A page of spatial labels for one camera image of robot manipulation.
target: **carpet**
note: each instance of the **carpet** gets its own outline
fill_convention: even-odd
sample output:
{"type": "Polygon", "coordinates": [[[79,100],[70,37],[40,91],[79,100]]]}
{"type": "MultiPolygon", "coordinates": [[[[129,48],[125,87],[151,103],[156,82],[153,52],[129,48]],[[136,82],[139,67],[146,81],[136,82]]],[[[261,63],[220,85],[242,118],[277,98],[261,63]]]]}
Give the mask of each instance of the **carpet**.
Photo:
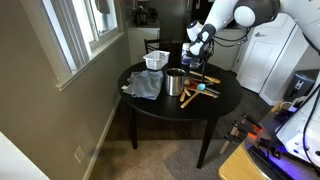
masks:
{"type": "Polygon", "coordinates": [[[130,141],[106,140],[91,173],[92,180],[195,180],[220,179],[219,167],[238,144],[230,144],[223,155],[224,139],[212,140],[202,168],[196,168],[201,140],[144,140],[138,149],[130,141]]]}

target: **plastic basket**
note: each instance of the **plastic basket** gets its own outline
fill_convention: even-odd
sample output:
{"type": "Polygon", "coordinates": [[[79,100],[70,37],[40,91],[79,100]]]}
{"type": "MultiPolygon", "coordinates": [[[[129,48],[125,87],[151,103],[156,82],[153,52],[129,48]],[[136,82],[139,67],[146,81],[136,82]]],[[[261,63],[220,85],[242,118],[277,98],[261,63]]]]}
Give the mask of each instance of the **plastic basket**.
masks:
{"type": "Polygon", "coordinates": [[[166,51],[152,51],[143,56],[146,60],[147,68],[159,70],[168,63],[170,52],[166,51]]]}

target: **cable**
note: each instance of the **cable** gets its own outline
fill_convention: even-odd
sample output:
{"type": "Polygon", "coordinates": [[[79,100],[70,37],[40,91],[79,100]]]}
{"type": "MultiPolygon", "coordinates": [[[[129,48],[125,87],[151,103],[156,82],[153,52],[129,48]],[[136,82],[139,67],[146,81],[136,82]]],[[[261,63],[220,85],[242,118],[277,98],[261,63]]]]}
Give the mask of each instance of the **cable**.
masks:
{"type": "Polygon", "coordinates": [[[282,109],[282,106],[283,106],[284,104],[290,104],[290,105],[292,105],[292,103],[291,103],[291,102],[289,102],[289,101],[285,101],[285,102],[282,102],[282,103],[280,104],[280,109],[282,109]]]}
{"type": "Polygon", "coordinates": [[[320,171],[317,168],[317,166],[314,164],[314,162],[311,160],[311,158],[309,157],[308,152],[307,152],[307,150],[309,150],[309,149],[307,149],[307,146],[306,146],[306,132],[307,132],[307,127],[308,127],[308,125],[309,125],[309,123],[311,121],[311,117],[313,116],[313,113],[316,110],[316,107],[317,107],[317,104],[318,104],[318,101],[319,101],[319,97],[320,97],[320,92],[319,91],[320,90],[318,90],[318,94],[317,94],[316,100],[315,100],[315,102],[313,104],[313,107],[312,107],[312,110],[311,110],[310,115],[308,117],[308,120],[306,122],[306,125],[303,128],[303,136],[302,136],[302,143],[303,143],[304,153],[306,154],[308,160],[310,161],[311,165],[313,166],[313,169],[316,171],[318,176],[320,175],[320,171]]]}
{"type": "Polygon", "coordinates": [[[204,59],[208,60],[214,54],[214,40],[213,40],[213,38],[208,42],[208,44],[209,44],[208,48],[211,48],[211,49],[209,49],[205,53],[205,55],[204,55],[204,57],[202,57],[202,59],[204,58],[204,59]]]}
{"type": "Polygon", "coordinates": [[[302,105],[300,106],[300,108],[295,111],[277,130],[276,132],[274,133],[274,135],[272,136],[271,140],[270,140],[270,143],[268,144],[268,148],[267,148],[267,157],[269,159],[269,163],[271,165],[271,160],[270,160],[270,154],[269,154],[269,151],[270,151],[270,148],[271,148],[271,144],[272,142],[274,141],[275,137],[277,136],[277,134],[279,133],[279,131],[284,127],[284,125],[289,121],[291,120],[291,117],[294,116],[294,114],[296,114],[297,112],[299,112],[302,107],[311,99],[311,97],[313,97],[313,95],[320,89],[320,83],[318,84],[318,86],[316,87],[316,89],[314,91],[312,91],[312,93],[307,97],[307,99],[304,101],[304,103],[302,103],[302,105]]]}
{"type": "Polygon", "coordinates": [[[225,38],[221,38],[221,37],[218,37],[218,36],[213,36],[213,37],[217,38],[217,39],[220,39],[220,40],[223,40],[223,41],[235,42],[235,41],[243,40],[243,38],[247,37],[249,32],[250,32],[250,30],[251,30],[251,28],[247,28],[246,34],[243,35],[241,38],[238,38],[238,39],[225,39],[225,38]]]}
{"type": "Polygon", "coordinates": [[[223,45],[221,43],[219,43],[217,40],[214,39],[214,42],[216,42],[217,44],[219,44],[220,46],[222,47],[233,47],[233,46],[236,46],[237,44],[232,44],[232,45],[223,45]]]}

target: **refrigerator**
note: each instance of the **refrigerator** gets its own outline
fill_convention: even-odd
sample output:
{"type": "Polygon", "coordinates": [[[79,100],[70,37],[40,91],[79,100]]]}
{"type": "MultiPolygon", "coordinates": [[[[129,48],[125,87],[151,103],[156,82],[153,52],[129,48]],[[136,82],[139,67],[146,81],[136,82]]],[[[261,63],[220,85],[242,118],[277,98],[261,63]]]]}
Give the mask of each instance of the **refrigerator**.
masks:
{"type": "Polygon", "coordinates": [[[182,30],[182,32],[184,32],[184,41],[190,41],[186,31],[187,26],[195,20],[199,21],[201,24],[204,24],[213,3],[214,0],[186,0],[182,30]]]}

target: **trash bin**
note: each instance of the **trash bin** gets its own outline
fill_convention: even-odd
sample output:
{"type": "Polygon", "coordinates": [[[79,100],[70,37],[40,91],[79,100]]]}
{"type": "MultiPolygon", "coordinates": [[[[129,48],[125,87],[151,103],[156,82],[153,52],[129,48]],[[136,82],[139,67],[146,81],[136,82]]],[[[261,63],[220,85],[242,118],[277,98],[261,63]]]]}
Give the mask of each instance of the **trash bin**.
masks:
{"type": "Polygon", "coordinates": [[[308,95],[317,79],[318,73],[319,70],[296,71],[283,99],[292,102],[296,98],[308,95]]]}

